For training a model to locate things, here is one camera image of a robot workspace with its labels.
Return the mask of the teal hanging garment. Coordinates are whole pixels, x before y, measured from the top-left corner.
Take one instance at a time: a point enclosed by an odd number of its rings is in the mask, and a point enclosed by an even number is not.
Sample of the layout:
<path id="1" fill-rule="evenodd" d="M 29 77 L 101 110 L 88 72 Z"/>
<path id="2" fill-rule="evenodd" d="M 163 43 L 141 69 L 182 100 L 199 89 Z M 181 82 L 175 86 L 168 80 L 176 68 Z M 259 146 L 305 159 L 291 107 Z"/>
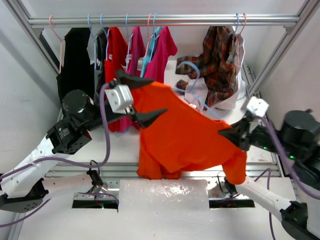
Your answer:
<path id="1" fill-rule="evenodd" d="M 155 29 L 155 32 L 150 37 L 150 41 L 148 42 L 148 45 L 147 45 L 146 54 L 142 58 L 142 67 L 141 67 L 141 71 L 140 71 L 141 78 L 143 78 L 146 74 L 147 67 L 148 67 L 149 63 L 151 62 L 152 57 L 153 57 L 155 50 L 156 50 L 156 45 L 157 45 L 156 42 L 158 40 L 159 33 L 162 31 L 162 29 L 163 29 L 163 27 L 159 26 L 158 28 Z"/>

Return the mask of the orange t shirt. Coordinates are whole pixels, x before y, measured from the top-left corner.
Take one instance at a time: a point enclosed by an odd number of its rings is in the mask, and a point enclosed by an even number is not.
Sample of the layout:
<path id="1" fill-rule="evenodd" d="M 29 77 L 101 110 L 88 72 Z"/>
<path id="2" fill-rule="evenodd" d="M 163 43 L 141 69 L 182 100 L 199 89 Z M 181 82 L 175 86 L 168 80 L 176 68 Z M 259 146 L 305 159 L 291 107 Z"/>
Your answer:
<path id="1" fill-rule="evenodd" d="M 179 179 L 182 172 L 221 165 L 232 184 L 245 181 L 246 152 L 218 134 L 231 125 L 206 117 L 182 101 L 171 87 L 159 82 L 131 93 L 140 113 L 168 109 L 151 126 L 139 130 L 139 177 Z"/>

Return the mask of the black hanging garment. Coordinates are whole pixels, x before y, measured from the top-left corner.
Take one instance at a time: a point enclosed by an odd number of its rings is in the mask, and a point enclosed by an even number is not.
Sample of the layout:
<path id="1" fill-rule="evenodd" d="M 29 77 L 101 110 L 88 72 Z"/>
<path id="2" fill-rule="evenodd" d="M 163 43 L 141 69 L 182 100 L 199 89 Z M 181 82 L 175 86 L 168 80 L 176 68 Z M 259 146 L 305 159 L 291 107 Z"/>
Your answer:
<path id="1" fill-rule="evenodd" d="M 94 97 L 94 66 L 87 51 L 89 28 L 71 28 L 65 35 L 65 51 L 61 73 L 56 77 L 59 100 L 73 90 L 82 90 Z"/>

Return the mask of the grey hanging garment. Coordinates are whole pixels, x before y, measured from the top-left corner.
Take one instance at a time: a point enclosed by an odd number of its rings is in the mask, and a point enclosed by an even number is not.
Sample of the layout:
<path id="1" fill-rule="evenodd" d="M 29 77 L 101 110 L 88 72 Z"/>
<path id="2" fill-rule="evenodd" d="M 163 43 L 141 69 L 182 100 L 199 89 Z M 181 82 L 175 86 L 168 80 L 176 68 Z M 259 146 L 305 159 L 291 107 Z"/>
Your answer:
<path id="1" fill-rule="evenodd" d="M 95 35 L 95 62 L 89 63 L 87 77 L 87 94 L 98 104 L 100 90 L 105 83 L 104 63 L 106 59 L 107 33 L 109 28 L 100 29 Z"/>

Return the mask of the magenta hanging shirt right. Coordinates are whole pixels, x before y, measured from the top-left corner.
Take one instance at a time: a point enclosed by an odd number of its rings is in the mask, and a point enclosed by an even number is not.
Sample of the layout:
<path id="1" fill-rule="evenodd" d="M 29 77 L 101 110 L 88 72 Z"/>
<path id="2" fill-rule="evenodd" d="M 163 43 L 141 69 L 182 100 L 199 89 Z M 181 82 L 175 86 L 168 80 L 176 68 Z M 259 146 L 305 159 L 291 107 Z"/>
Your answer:
<path id="1" fill-rule="evenodd" d="M 175 56 L 178 48 L 174 42 L 168 26 L 165 26 L 159 33 L 155 53 L 151 62 L 148 63 L 145 78 L 154 79 L 163 84 L 165 80 L 165 69 L 170 56 Z"/>

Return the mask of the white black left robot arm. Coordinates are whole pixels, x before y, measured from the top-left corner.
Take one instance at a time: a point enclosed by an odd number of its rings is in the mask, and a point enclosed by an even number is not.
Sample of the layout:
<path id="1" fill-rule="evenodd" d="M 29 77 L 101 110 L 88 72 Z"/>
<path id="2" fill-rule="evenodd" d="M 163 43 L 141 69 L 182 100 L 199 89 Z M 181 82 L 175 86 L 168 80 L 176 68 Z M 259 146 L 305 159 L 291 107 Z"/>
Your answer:
<path id="1" fill-rule="evenodd" d="M 141 78 L 116 71 L 116 77 L 100 89 L 99 103 L 83 90 L 67 93 L 61 103 L 63 119 L 51 127 L 39 145 L 13 170 L 0 176 L 0 208 L 13 213 L 26 213 L 45 200 L 68 193 L 98 196 L 106 187 L 98 169 L 106 164 L 71 161 L 71 156 L 91 141 L 90 132 L 123 117 L 129 117 L 141 128 L 149 127 L 166 112 L 158 109 L 141 113 L 134 107 L 132 90 L 150 86 L 151 78 Z M 85 173 L 61 178 L 46 174 L 58 163 L 86 169 Z"/>

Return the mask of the blue hanger right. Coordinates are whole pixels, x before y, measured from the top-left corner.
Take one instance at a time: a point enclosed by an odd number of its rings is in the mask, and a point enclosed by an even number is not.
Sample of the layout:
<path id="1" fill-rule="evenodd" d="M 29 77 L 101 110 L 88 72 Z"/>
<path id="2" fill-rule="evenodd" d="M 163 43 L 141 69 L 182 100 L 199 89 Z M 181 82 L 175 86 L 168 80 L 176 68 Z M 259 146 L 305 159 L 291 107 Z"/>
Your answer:
<path id="1" fill-rule="evenodd" d="M 236 25 L 235 25 L 235 27 L 232 27 L 232 29 L 233 29 L 232 47 L 234 47 L 234 45 L 235 45 L 236 34 L 237 34 L 239 24 L 240 24 L 240 15 L 239 15 L 239 13 L 236 13 Z"/>

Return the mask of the magenta hanging shirt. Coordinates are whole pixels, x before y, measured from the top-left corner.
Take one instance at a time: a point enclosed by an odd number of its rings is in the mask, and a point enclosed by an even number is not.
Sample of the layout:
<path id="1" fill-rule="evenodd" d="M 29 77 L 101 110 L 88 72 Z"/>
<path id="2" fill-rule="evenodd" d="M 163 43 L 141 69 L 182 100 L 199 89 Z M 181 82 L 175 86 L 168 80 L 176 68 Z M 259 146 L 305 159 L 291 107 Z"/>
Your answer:
<path id="1" fill-rule="evenodd" d="M 148 63 L 145 78 L 154 79 L 163 84 L 165 80 L 165 69 L 170 56 L 175 56 L 178 48 L 174 42 L 168 26 L 165 26 L 159 33 L 155 53 L 151 62 Z"/>
<path id="2" fill-rule="evenodd" d="M 142 58 L 145 55 L 146 48 L 140 27 L 134 27 L 132 33 L 133 36 L 131 39 L 129 51 L 131 59 L 129 60 L 128 69 L 126 70 L 126 72 L 130 75 L 138 77 L 141 73 L 141 71 L 138 70 L 138 62 L 140 58 Z M 132 122 L 128 117 L 123 117 L 119 121 L 119 133 L 125 133 L 127 129 L 131 126 L 135 127 L 137 130 L 139 129 L 139 124 L 137 122 Z"/>

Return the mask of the red hanging t shirt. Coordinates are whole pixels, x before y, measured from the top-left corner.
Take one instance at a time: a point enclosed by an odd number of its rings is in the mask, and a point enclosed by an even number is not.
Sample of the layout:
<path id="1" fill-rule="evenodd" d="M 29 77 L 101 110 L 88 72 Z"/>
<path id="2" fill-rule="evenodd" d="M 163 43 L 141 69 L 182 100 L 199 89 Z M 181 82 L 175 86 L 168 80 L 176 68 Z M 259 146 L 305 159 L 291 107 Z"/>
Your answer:
<path id="1" fill-rule="evenodd" d="M 108 46 L 104 60 L 105 82 L 116 78 L 116 71 L 123 70 L 126 64 L 128 45 L 118 27 L 108 29 Z"/>

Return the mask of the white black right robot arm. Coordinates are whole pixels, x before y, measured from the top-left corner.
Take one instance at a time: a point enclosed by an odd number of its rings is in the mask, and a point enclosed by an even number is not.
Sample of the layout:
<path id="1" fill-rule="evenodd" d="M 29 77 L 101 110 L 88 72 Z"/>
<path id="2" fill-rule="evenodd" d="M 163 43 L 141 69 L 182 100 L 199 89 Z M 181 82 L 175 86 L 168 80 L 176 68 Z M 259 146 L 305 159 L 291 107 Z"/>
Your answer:
<path id="1" fill-rule="evenodd" d="M 262 187 L 250 177 L 241 184 L 224 181 L 230 196 L 245 195 L 280 221 L 284 230 L 295 240 L 320 238 L 320 123 L 311 110 L 291 110 L 284 116 L 282 126 L 275 130 L 261 117 L 249 111 L 230 128 L 219 130 L 219 135 L 241 150 L 251 146 L 277 154 L 286 165 L 296 185 L 306 194 L 304 202 L 281 197 Z"/>

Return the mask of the aluminium frame front rail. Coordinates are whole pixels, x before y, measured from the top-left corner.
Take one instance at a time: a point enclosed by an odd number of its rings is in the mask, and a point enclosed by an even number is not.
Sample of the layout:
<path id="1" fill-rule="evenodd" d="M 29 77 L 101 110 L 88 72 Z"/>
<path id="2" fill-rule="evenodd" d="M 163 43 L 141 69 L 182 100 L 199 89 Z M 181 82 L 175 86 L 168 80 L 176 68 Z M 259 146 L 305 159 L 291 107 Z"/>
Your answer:
<path id="1" fill-rule="evenodd" d="M 275 162 L 249 162 L 246 165 L 246 175 L 257 177 L 266 169 L 271 169 L 272 177 L 281 176 L 281 172 Z M 101 177 L 106 179 L 133 179 L 139 177 L 137 170 L 138 165 L 136 163 L 108 163 L 99 168 L 99 173 Z M 49 170 L 45 176 L 48 178 L 70 177 L 80 175 L 86 171 L 86 168 L 61 163 Z M 185 171 L 181 174 L 181 177 L 205 179 L 224 175 L 222 166 L 219 165 L 202 171 Z"/>

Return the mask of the white hanging garment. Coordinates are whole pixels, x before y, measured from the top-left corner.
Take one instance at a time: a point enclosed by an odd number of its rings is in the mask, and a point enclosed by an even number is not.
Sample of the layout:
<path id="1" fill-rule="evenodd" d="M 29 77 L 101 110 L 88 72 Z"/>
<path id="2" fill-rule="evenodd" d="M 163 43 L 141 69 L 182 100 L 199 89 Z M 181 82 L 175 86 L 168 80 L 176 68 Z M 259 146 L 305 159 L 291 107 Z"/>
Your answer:
<path id="1" fill-rule="evenodd" d="M 176 86 L 186 91 L 184 99 L 203 111 L 206 107 L 232 110 L 240 98 L 241 67 L 245 58 L 245 41 L 226 26 L 211 26 L 198 56 L 177 59 L 175 73 L 187 75 Z"/>

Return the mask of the plaid flannel shirt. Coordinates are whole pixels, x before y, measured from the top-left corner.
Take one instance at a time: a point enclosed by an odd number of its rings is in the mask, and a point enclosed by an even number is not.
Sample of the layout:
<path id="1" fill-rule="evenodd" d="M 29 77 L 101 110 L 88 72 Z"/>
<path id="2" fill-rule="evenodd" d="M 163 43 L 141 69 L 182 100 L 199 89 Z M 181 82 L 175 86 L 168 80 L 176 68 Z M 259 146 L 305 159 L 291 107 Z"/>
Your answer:
<path id="1" fill-rule="evenodd" d="M 176 66 L 182 61 L 194 63 L 204 79 L 208 93 L 205 103 L 209 107 L 227 110 L 223 101 L 229 99 L 237 91 L 235 54 L 236 46 L 232 47 L 233 33 L 226 26 L 209 27 L 202 42 L 202 53 L 199 56 L 183 56 L 177 59 Z M 177 75 L 196 78 L 191 66 L 181 66 L 175 70 Z"/>

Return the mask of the aluminium hanging rail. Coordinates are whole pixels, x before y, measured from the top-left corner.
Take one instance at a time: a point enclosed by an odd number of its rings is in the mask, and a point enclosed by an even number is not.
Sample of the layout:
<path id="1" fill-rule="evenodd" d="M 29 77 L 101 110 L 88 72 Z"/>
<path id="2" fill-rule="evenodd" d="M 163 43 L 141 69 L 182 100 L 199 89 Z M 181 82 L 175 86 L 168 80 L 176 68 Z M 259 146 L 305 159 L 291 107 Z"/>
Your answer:
<path id="1" fill-rule="evenodd" d="M 34 29 L 75 28 L 91 26 L 295 26 L 300 17 L 290 14 L 151 14 L 103 15 L 80 17 L 31 17 L 28 23 Z"/>

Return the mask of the magenta hanging shirt left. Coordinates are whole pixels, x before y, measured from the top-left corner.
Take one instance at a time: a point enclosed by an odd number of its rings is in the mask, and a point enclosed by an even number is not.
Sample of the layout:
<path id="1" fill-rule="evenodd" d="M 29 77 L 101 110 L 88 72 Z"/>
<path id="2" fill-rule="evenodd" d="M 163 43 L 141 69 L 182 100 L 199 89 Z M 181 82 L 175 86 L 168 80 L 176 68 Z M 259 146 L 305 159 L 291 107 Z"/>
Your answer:
<path id="1" fill-rule="evenodd" d="M 134 27 L 132 33 L 133 36 L 131 39 L 129 51 L 131 59 L 129 60 L 128 69 L 126 70 L 126 72 L 130 75 L 138 77 L 141 73 L 141 71 L 138 70 L 138 62 L 140 58 L 142 58 L 145 55 L 146 48 L 140 27 Z M 123 117 L 119 121 L 119 133 L 125 133 L 127 129 L 131 126 L 135 127 L 137 130 L 139 129 L 139 124 L 137 122 L 132 122 L 128 117 Z"/>

